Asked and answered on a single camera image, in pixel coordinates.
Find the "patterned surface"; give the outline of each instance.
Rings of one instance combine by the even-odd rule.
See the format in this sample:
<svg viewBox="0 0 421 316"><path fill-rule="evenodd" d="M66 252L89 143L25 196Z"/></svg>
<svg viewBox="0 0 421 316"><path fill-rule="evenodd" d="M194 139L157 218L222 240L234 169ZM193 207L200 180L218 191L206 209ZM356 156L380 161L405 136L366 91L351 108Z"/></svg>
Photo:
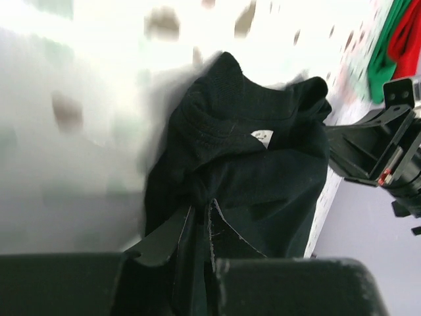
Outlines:
<svg viewBox="0 0 421 316"><path fill-rule="evenodd" d="M355 122L370 106L366 66L390 4L0 0L0 203L18 197L48 209L37 207L44 220L30 223L33 213L10 217L0 207L8 223L0 225L0 251L46 239L57 241L47 251L113 250L135 236L143 213L124 197L143 191L169 114L221 50L264 86L325 78L334 106L328 123ZM328 179L307 255L339 185L331 171ZM93 196L120 204L109 202L107 214L73 210L69 221L64 209ZM43 212L53 209L47 220ZM120 230L107 231L117 218Z"/></svg>

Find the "cloth fold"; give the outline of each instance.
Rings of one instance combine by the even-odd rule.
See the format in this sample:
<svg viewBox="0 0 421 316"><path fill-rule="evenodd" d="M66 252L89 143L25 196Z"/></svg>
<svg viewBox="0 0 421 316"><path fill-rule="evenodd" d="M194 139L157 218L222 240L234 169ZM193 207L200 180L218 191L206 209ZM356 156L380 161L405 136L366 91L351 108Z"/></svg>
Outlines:
<svg viewBox="0 0 421 316"><path fill-rule="evenodd" d="M149 175L146 234L179 204L204 211L216 199L265 255L302 256L328 168L327 92L321 78L264 88L223 53L170 117L166 149ZM258 130L273 131L268 149L252 136Z"/></svg>
<svg viewBox="0 0 421 316"><path fill-rule="evenodd" d="M368 63L368 88L374 103L383 101L383 84L390 81L395 72L396 62L387 56L387 48L409 4L410 0L394 0Z"/></svg>
<svg viewBox="0 0 421 316"><path fill-rule="evenodd" d="M421 50L421 0L412 0L393 33L387 54L397 63L393 79L414 76Z"/></svg>

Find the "black cloth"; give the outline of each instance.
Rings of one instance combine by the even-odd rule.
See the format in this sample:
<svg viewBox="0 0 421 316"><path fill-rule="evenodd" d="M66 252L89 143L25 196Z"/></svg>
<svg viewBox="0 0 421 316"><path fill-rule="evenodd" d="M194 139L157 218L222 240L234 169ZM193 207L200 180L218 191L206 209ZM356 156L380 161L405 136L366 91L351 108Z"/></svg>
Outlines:
<svg viewBox="0 0 421 316"><path fill-rule="evenodd" d="M247 79L223 53L172 113L145 195L146 234L182 203L215 199L228 223L268 257L302 256L326 181L331 112L319 77L283 90ZM268 149L254 136L274 131Z"/></svg>

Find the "red fabric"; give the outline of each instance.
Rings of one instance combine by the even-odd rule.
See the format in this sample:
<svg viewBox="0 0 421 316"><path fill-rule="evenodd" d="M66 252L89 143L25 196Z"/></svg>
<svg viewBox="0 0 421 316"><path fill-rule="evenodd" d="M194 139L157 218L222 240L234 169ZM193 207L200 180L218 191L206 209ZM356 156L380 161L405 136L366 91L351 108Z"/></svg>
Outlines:
<svg viewBox="0 0 421 316"><path fill-rule="evenodd" d="M397 63L393 79L416 74L420 50L421 0L412 0L387 48L387 54Z"/></svg>

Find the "green fabric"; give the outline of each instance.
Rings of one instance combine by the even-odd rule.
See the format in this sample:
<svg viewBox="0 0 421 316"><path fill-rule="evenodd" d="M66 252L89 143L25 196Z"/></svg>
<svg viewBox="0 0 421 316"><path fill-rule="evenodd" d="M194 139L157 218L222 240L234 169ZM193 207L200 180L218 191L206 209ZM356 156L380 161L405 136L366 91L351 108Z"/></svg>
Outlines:
<svg viewBox="0 0 421 316"><path fill-rule="evenodd" d="M368 63L368 87L374 103L383 102L383 84L390 81L395 72L396 63L387 56L387 46L409 4L410 0L394 0Z"/></svg>

